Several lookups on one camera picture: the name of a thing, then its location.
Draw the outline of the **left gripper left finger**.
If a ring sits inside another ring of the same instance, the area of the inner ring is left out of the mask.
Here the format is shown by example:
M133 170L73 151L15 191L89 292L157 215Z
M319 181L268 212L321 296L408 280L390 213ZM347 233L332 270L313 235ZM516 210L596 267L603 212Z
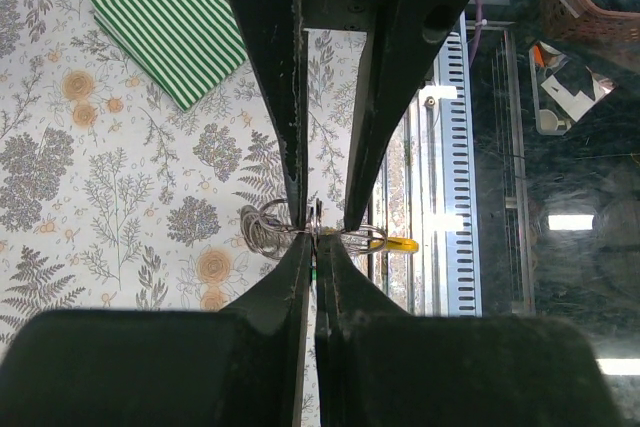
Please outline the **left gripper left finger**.
M5 426L296 426L312 241L217 312L53 310L1 364Z

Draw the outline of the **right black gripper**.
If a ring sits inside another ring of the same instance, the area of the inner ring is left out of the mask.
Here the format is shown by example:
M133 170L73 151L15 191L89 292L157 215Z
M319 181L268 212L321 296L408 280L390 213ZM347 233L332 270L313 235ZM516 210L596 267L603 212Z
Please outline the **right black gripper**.
M306 221L307 37L371 31L361 55L344 227L359 229L390 139L469 0L228 0L279 144L291 222Z

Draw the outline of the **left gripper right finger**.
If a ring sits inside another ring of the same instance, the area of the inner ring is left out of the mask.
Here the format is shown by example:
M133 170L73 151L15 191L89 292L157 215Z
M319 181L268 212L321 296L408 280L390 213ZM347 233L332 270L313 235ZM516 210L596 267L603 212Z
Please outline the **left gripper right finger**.
M537 317L420 317L317 244L316 360L325 426L619 426L586 338Z

